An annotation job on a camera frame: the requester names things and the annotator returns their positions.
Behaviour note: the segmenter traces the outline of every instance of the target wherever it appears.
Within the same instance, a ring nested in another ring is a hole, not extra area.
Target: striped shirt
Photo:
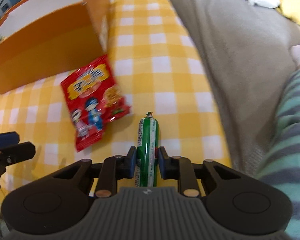
[[[286,233],[300,240],[300,70],[289,78],[276,112],[276,132],[256,179],[284,192],[293,214]]]

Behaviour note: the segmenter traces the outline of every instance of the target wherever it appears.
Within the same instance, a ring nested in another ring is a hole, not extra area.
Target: yellow checkered tablecloth
[[[159,122],[160,145],[169,155],[230,165],[203,67],[169,1],[111,0],[111,4],[109,58],[132,113],[109,124],[101,141],[77,153],[75,129],[59,85],[69,73],[0,95],[0,133],[16,131],[37,151],[32,160],[7,168],[0,181],[0,204],[13,189],[77,160],[90,158],[96,163],[125,155],[136,145],[138,122],[148,111]]]

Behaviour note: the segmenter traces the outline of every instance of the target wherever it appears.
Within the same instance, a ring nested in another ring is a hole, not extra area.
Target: orange box
[[[109,0],[22,0],[0,20],[0,93],[106,53]]]

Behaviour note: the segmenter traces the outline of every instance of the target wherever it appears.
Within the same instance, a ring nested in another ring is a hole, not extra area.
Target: logo
[[[150,195],[152,193],[152,190],[147,188],[147,189],[143,190],[142,192],[146,195]]]
[[[100,64],[97,67],[83,73],[74,83],[68,87],[69,99],[74,100],[84,92],[98,88],[103,80],[109,77],[106,64]]]

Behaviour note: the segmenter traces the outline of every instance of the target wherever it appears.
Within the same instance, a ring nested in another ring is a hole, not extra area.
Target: red snack bag
[[[81,151],[101,140],[105,124],[129,113],[114,80],[107,55],[99,57],[61,82]]]

